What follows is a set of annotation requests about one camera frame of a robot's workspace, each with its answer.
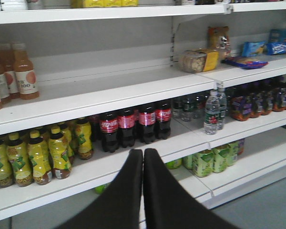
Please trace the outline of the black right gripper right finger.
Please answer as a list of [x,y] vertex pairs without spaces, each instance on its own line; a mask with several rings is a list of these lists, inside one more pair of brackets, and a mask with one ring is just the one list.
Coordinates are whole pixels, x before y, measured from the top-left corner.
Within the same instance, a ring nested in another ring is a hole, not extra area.
[[237,228],[193,198],[153,148],[144,151],[143,196],[148,229]]

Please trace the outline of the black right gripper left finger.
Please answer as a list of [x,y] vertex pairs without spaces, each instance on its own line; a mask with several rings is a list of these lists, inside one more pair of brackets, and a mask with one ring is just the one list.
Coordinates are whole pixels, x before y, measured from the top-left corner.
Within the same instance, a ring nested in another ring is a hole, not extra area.
[[138,229],[142,196],[143,152],[131,149],[121,170],[88,207],[58,229]]

